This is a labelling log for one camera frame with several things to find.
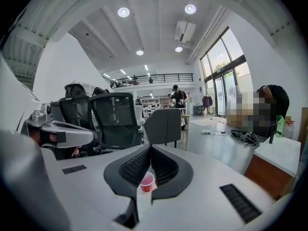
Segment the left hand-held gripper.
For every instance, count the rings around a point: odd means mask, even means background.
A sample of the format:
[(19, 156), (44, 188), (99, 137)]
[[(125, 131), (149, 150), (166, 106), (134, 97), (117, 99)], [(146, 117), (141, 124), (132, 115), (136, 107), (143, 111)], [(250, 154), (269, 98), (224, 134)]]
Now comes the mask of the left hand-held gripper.
[(91, 144), (94, 133), (86, 128), (69, 123), (54, 121), (51, 114), (44, 111), (34, 111), (30, 118), (24, 122), (24, 133), (29, 133), (31, 128), (38, 128), (43, 135), (53, 134), (56, 142), (44, 142), (44, 146), (56, 148), (73, 148)]

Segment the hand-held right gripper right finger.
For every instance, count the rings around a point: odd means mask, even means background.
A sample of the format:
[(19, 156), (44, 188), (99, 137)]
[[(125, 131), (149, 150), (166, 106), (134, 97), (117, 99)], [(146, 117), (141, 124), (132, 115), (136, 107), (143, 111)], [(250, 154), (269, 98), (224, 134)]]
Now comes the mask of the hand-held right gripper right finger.
[(155, 200), (139, 222), (141, 231), (234, 231), (245, 223), (220, 187), (233, 184), (262, 213), (274, 204), (261, 187), (228, 165), (181, 149), (161, 146), (193, 168), (190, 185), (177, 197)]

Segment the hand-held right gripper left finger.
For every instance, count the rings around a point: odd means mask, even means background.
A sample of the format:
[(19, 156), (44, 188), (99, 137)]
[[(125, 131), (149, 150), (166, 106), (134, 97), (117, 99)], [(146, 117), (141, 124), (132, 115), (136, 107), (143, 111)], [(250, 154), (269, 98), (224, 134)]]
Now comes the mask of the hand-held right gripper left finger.
[(73, 231), (126, 231), (114, 219), (125, 212), (129, 198), (114, 194), (105, 182), (105, 167), (141, 148), (131, 147), (109, 154), (56, 160), (50, 149), (42, 148), (52, 187), (69, 217)]

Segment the person's left hand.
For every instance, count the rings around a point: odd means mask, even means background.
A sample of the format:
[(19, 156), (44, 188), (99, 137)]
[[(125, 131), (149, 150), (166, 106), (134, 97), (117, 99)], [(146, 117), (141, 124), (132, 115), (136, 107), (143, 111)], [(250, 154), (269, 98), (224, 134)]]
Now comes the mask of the person's left hand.
[(42, 131), (38, 128), (33, 128), (29, 131), (29, 136), (40, 147), (44, 144), (56, 144), (57, 136), (54, 133)]

